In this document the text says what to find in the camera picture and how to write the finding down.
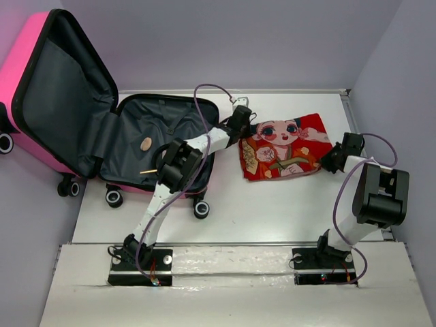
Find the red cartoon girl cloth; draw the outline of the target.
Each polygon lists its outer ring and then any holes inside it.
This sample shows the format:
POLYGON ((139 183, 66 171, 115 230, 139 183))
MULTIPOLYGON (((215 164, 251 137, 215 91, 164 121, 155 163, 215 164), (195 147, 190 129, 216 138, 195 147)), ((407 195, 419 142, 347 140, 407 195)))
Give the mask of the red cartoon girl cloth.
POLYGON ((332 143, 321 116, 314 113, 256 123, 250 127, 250 136, 239 141, 238 149, 243 177, 255 182, 318 172, 332 143))

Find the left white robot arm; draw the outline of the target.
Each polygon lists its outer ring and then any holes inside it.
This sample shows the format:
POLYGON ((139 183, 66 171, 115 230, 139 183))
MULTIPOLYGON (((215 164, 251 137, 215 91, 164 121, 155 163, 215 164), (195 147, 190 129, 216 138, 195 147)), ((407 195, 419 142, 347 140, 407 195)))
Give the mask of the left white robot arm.
POLYGON ((227 149, 250 135, 253 112, 238 105, 230 117, 206 133, 189 140, 174 139, 157 167, 155 191, 143 218, 123 241, 127 261, 141 273, 151 253, 170 206, 188 191, 200 174, 207 157, 227 149))

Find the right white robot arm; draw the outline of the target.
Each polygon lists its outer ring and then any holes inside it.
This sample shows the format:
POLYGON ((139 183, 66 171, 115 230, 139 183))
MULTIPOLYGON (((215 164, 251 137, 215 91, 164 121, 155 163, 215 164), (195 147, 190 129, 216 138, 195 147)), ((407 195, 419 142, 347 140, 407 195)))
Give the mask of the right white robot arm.
POLYGON ((369 234, 401 225, 406 217, 409 173, 397 170, 398 154, 387 139, 372 133, 345 133, 341 143, 321 158, 321 167, 331 173, 338 171, 346 177, 333 205, 332 227, 317 241, 313 251, 315 262, 329 267, 346 257, 354 246, 369 234), (371 136, 385 142, 394 156, 392 163, 380 163, 374 157, 363 157, 365 137, 371 136), (337 209, 349 182, 356 184, 351 212, 342 221, 337 219, 337 209))

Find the pink hard-shell suitcase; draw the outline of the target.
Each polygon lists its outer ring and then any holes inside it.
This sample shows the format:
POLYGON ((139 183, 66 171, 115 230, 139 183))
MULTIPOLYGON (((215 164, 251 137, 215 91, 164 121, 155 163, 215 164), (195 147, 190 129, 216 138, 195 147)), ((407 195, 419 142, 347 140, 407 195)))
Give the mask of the pink hard-shell suitcase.
POLYGON ((61 174, 61 197, 77 196, 81 178, 105 181, 112 208, 122 205, 126 191, 152 192, 156 174, 139 171, 153 169, 153 153, 218 122, 218 107, 207 99, 146 93, 119 99, 67 10, 32 14, 1 67, 1 153, 19 146, 61 174), (144 152, 146 137, 153 144, 144 152))

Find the black headphones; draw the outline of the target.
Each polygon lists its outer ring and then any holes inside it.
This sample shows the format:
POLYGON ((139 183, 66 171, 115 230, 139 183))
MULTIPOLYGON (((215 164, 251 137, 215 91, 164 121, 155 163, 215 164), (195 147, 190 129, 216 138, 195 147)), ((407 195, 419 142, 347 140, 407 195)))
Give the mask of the black headphones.
POLYGON ((152 156, 152 168, 153 169, 158 169, 159 167, 159 162, 162 160, 163 156, 165 155, 164 152, 168 150, 169 147, 169 143, 164 144, 162 146, 160 146, 154 153, 152 156))

